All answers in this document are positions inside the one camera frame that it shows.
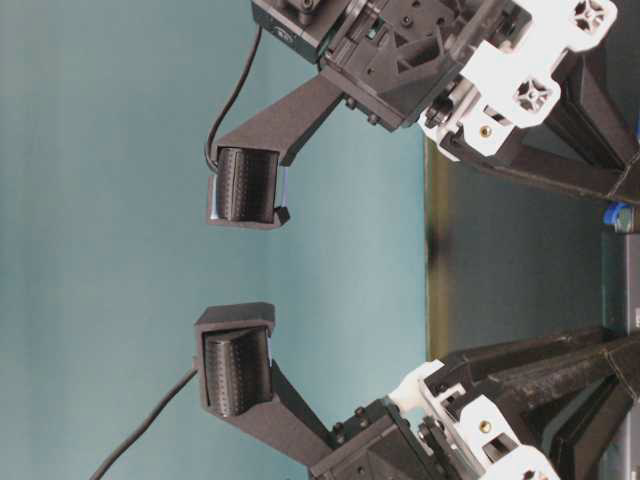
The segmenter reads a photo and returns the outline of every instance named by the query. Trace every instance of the wire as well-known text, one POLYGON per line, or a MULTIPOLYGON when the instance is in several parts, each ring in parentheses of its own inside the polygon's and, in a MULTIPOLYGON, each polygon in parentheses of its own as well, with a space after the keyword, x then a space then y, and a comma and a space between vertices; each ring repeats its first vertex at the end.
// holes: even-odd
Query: wire
POLYGON ((120 456, 126 452, 131 445, 133 445, 151 426, 151 424, 158 418, 158 415, 162 413, 164 407, 166 407, 173 397, 175 397, 180 390, 182 390, 193 377, 196 376, 198 371, 195 368, 189 370, 184 377, 180 379, 180 381, 167 392, 167 394, 162 397, 162 400, 151 410, 151 413, 147 416, 147 418, 142 422, 142 424, 135 429, 135 431, 129 435, 124 442, 122 442, 118 447, 102 462, 102 465, 96 470, 90 480, 99 480, 101 479, 105 473, 111 468, 111 466, 120 458, 120 456))
POLYGON ((233 107, 233 104, 236 103, 236 100, 238 99, 238 96, 240 95, 240 92, 242 91, 242 88, 247 81, 247 77, 251 72, 251 67, 253 66, 253 61, 256 58, 256 53, 258 52, 258 47, 260 46, 261 39, 262 27, 258 27, 255 40, 253 41, 253 47, 251 47, 251 51, 249 52, 249 56, 247 57, 247 60, 245 62, 244 69, 242 70, 242 75, 240 75, 240 79, 238 80, 233 93, 229 97, 229 100, 227 100, 227 103, 225 104, 218 117, 213 122, 211 130, 209 131, 209 136, 207 137, 207 142, 204 146, 204 158, 207 162, 207 167, 209 167, 209 169, 214 173, 217 172, 217 165, 211 158, 211 148, 213 147, 213 141, 216 138, 220 125, 224 121, 224 118, 227 116, 227 113, 229 113, 229 110, 231 110, 231 107, 233 107))

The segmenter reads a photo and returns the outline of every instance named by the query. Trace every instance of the textured grip pad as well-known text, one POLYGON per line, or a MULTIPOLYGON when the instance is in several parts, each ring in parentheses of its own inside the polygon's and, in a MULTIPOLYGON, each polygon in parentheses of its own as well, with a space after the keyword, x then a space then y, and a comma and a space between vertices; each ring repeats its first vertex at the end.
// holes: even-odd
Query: textured grip pad
POLYGON ((273 397, 264 327, 206 334, 204 368, 216 415, 235 417, 273 397))
POLYGON ((218 155, 216 211, 232 222, 272 223, 278 174, 274 152, 222 148, 218 155))

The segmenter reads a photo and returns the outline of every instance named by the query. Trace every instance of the teal background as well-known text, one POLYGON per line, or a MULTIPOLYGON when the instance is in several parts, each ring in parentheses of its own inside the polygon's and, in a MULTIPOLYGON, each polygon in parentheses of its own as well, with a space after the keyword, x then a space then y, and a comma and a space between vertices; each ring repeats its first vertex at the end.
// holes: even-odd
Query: teal background
MULTIPOLYGON (((424 360, 416 129, 340 107, 286 228, 205 225, 202 142, 253 32, 248 1, 0 3, 1 478, 88 478, 190 367, 208 305, 277 305, 274 354, 327 425, 424 360)), ((313 72, 266 38, 223 130, 313 72)), ((305 475, 194 382, 108 478, 305 475)))

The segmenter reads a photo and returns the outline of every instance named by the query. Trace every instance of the white plastic mount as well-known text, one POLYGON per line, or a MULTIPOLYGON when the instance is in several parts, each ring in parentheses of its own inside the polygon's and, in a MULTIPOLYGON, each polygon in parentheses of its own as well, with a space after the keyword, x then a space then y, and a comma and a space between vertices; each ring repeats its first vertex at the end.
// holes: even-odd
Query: white plastic mount
MULTIPOLYGON (((465 142, 484 156, 495 155, 515 127, 542 124, 562 94, 552 75, 568 51, 600 44, 618 16, 611 0, 513 0, 531 20, 500 48, 484 41, 461 72, 447 121, 420 126, 438 145, 464 129, 465 142)), ((450 154, 443 151, 452 160, 450 154)))
POLYGON ((467 465, 466 474, 479 480, 560 480, 551 463, 538 449, 523 445, 498 407, 480 396, 467 405, 456 421, 445 408, 452 396, 464 395, 462 385, 454 385, 434 396, 425 379, 444 367, 440 361, 427 362, 407 375, 389 394, 405 415, 421 408, 442 426, 451 450, 467 465), (497 461, 487 453, 493 442, 501 442, 509 452, 497 461))

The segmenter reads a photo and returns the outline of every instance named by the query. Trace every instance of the blue object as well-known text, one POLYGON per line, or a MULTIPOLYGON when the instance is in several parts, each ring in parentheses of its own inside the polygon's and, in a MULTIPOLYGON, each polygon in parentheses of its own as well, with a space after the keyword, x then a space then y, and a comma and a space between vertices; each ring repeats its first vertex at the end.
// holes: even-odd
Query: blue object
POLYGON ((604 213, 604 223, 605 225, 615 226, 618 218, 620 217, 620 212, 629 207, 626 203, 617 202, 612 203, 607 211, 604 213))

